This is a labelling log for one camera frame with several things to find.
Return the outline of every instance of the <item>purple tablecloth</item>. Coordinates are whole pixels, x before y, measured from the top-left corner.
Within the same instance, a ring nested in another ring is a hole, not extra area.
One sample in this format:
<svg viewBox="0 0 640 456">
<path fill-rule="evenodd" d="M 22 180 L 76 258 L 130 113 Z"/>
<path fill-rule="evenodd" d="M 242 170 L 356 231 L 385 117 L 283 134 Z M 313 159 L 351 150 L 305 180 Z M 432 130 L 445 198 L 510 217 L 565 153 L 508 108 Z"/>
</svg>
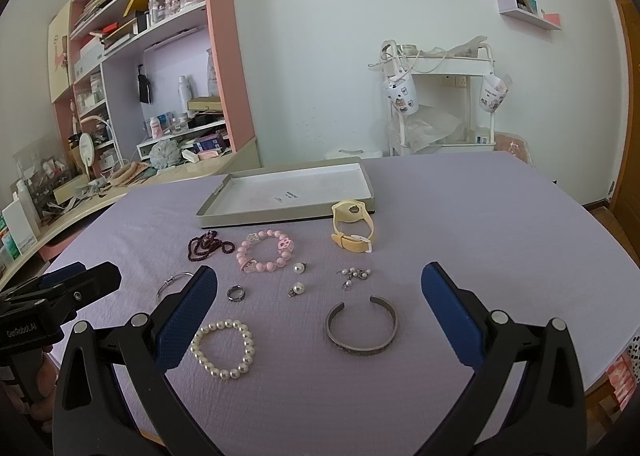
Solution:
<svg viewBox="0 0 640 456">
<path fill-rule="evenodd" d="M 255 362 L 239 380 L 213 379 L 192 356 L 167 373 L 178 396 L 228 456 L 411 455 L 429 437 L 462 392 L 471 370 L 458 360 L 420 292 L 424 265 L 439 261 L 462 288 L 514 320 L 544 325 L 562 317 L 574 338 L 585 388 L 624 349 L 640 325 L 638 267 L 578 203 L 507 153 L 393 157 L 364 162 L 378 211 L 372 254 L 354 254 L 331 242 L 329 219 L 283 223 L 295 241 L 292 261 L 308 263 L 244 274 L 235 255 L 217 252 L 206 264 L 219 280 L 206 322 L 240 319 L 254 333 Z M 202 233 L 195 217 L 220 177 L 131 191 L 90 225 L 51 269 L 81 261 L 114 262 L 121 289 L 78 314 L 95 328 L 151 312 L 162 281 L 200 263 L 187 243 Z M 239 244 L 258 227 L 220 229 Z M 263 241 L 255 257 L 276 256 Z M 341 289 L 344 267 L 370 267 L 366 282 Z M 287 296 L 297 280 L 306 292 Z M 243 285 L 242 303 L 226 290 Z M 183 285 L 175 283 L 172 291 Z M 386 352 L 354 357 L 327 340 L 328 311 L 344 301 L 335 332 L 344 341 L 374 345 L 390 330 L 388 314 L 369 303 L 388 299 L 399 330 Z M 65 327 L 68 335 L 72 325 Z M 204 341 L 219 368 L 241 359 L 235 330 Z M 62 360 L 65 341 L 55 346 Z M 516 389 L 512 374 L 485 434 L 500 425 Z M 154 431 L 124 371 L 122 388 L 141 428 Z"/>
</svg>

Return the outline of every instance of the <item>yellow watch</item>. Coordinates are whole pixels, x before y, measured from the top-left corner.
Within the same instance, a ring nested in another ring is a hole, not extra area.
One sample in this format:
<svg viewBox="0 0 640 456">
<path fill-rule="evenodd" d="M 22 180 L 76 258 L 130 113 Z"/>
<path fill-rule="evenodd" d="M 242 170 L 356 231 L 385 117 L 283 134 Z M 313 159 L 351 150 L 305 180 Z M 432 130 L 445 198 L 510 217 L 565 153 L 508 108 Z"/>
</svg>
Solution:
<svg viewBox="0 0 640 456">
<path fill-rule="evenodd" d="M 331 210 L 334 213 L 334 233 L 331 234 L 331 239 L 334 240 L 335 244 L 355 253 L 362 253 L 364 251 L 370 253 L 374 235 L 373 220 L 371 219 L 371 216 L 369 216 L 365 204 L 362 203 L 362 201 L 344 200 L 336 203 L 331 207 Z M 338 230 L 338 221 L 343 223 L 355 223 L 361 219 L 364 219 L 371 229 L 369 237 L 362 237 L 361 235 L 344 235 L 340 230 Z"/>
</svg>

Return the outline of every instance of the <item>metal screw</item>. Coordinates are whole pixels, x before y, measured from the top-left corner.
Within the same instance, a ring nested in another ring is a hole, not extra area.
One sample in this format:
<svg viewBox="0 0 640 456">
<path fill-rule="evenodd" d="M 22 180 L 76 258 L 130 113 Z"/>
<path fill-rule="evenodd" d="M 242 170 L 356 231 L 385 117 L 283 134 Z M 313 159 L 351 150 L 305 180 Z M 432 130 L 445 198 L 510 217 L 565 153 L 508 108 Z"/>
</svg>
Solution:
<svg viewBox="0 0 640 456">
<path fill-rule="evenodd" d="M 146 324 L 147 320 L 148 317 L 145 314 L 138 313 L 137 315 L 133 315 L 133 317 L 131 318 L 131 325 L 135 326 L 136 328 L 140 328 L 141 326 L 144 326 Z"/>
<path fill-rule="evenodd" d="M 504 311 L 497 310 L 491 314 L 491 320 L 496 324 L 507 324 L 509 316 Z"/>
<path fill-rule="evenodd" d="M 87 324 L 85 321 L 77 322 L 76 325 L 74 326 L 74 333 L 82 333 L 83 331 L 86 330 L 88 325 L 89 324 Z"/>
<path fill-rule="evenodd" d="M 566 322 L 557 317 L 551 321 L 551 325 L 558 331 L 566 330 Z"/>
</svg>

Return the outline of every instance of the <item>pink bead bracelet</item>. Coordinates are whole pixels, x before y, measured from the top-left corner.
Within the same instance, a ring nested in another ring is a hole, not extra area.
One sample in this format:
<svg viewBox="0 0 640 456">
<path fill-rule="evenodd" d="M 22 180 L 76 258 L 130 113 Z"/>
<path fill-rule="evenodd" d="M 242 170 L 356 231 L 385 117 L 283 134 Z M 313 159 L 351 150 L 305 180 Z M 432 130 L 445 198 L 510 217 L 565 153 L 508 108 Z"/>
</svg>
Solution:
<svg viewBox="0 0 640 456">
<path fill-rule="evenodd" d="M 275 237 L 278 240 L 278 252 L 279 258 L 275 262 L 269 261 L 267 263 L 257 262 L 255 259 L 248 257 L 247 253 L 249 249 L 256 243 L 260 243 L 261 240 L 267 237 Z M 291 258 L 291 252 L 293 251 L 293 241 L 287 237 L 281 230 L 267 230 L 266 232 L 260 230 L 257 233 L 250 233 L 246 240 L 242 242 L 242 246 L 238 248 L 236 253 L 236 259 L 240 264 L 240 269 L 245 273 L 251 273 L 254 271 L 274 271 L 276 268 L 282 268 L 287 264 L 287 260 Z"/>
</svg>

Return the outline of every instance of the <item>tray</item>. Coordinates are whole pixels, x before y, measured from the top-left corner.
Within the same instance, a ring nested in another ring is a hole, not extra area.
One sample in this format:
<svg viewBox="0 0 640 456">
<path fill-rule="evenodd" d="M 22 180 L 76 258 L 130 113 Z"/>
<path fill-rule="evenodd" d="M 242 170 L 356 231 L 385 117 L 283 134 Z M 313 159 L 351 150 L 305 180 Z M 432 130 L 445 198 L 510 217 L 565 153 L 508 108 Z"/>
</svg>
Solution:
<svg viewBox="0 0 640 456">
<path fill-rule="evenodd" d="M 373 188 L 353 159 L 228 174 L 200 208 L 203 229 L 331 217 L 338 201 L 358 200 L 375 211 Z"/>
</svg>

